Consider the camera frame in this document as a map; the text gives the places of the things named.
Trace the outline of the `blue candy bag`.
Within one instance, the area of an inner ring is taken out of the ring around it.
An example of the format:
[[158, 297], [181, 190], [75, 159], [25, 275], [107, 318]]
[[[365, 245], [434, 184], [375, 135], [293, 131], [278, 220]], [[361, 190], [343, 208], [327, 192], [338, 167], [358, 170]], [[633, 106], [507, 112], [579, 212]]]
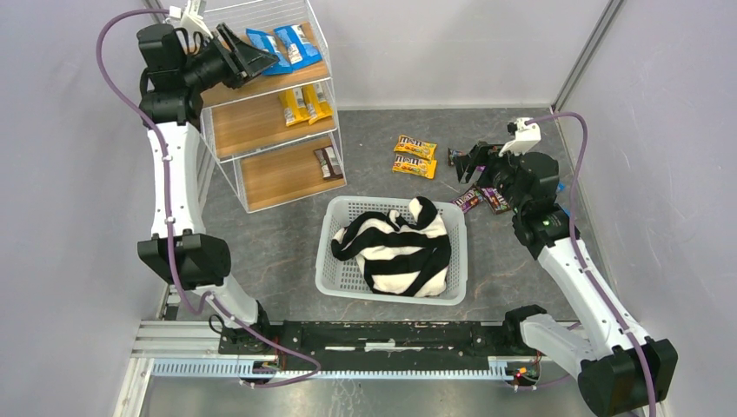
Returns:
[[253, 46], [275, 55], [278, 59], [276, 63], [263, 71], [265, 76], [287, 75], [294, 71], [287, 58], [279, 50], [276, 38], [273, 35], [265, 31], [253, 29], [246, 29], [246, 35]]
[[301, 25], [277, 27], [275, 34], [282, 41], [293, 70], [301, 70], [322, 60], [320, 50], [310, 42]]

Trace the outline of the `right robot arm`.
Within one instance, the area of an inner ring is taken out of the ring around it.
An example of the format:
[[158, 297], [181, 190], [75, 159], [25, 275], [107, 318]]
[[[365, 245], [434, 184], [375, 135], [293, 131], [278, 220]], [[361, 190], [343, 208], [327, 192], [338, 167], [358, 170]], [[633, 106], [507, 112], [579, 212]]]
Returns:
[[554, 279], [585, 330], [580, 336], [537, 305], [506, 313], [515, 342], [546, 355], [575, 378], [597, 416], [648, 407], [667, 398], [678, 361], [668, 339], [655, 340], [616, 298], [592, 262], [571, 215], [556, 201], [559, 163], [551, 156], [502, 153], [478, 142], [451, 158], [459, 182], [494, 189], [511, 208], [520, 244]]

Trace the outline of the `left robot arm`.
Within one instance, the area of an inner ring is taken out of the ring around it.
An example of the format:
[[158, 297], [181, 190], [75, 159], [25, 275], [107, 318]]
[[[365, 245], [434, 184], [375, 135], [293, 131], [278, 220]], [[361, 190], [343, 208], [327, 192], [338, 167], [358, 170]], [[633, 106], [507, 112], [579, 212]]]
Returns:
[[239, 89], [277, 62], [275, 54], [244, 42], [225, 23], [205, 36], [180, 39], [184, 28], [157, 23], [139, 30], [139, 109], [154, 158], [156, 211], [150, 238], [136, 245], [139, 259], [180, 297], [198, 295], [200, 313], [210, 305], [220, 323], [216, 333], [225, 354], [264, 353], [273, 334], [261, 303], [231, 274], [228, 243], [203, 225], [196, 163], [201, 144], [202, 94], [222, 84]]

